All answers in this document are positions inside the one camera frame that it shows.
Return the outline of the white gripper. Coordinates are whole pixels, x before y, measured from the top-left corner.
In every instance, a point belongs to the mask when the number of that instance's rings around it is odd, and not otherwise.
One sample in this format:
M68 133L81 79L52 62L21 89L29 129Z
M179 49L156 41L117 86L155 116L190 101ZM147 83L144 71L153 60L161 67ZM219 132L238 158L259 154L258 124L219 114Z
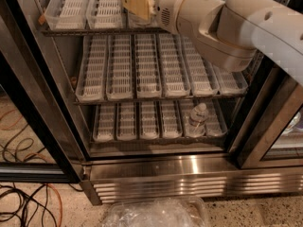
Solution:
M121 0L123 8L144 21L153 15L154 0ZM157 24L172 34L198 36L213 30L223 0L155 0Z

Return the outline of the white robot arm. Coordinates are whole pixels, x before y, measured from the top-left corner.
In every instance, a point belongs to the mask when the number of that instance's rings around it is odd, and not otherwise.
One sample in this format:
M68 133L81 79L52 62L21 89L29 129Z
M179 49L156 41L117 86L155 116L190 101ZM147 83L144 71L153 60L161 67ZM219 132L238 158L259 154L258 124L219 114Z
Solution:
M303 14L274 0L121 0L135 16L191 40L207 61L247 68L257 51L303 84Z

